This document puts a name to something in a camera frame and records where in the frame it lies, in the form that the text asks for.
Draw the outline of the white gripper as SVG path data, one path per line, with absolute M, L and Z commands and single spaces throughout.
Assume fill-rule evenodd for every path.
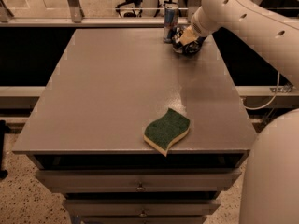
M 199 7 L 192 15 L 191 26 L 181 31 L 179 41 L 185 46 L 194 42 L 198 37 L 207 37 L 219 29 L 220 26 L 210 19 L 205 11 Z

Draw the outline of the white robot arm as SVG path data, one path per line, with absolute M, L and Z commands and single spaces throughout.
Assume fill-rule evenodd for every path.
M 223 27 L 299 88 L 298 21 L 270 12 L 262 0 L 201 0 L 179 42 Z M 268 124 L 253 144 L 244 175 L 239 224 L 299 224 L 299 110 Z

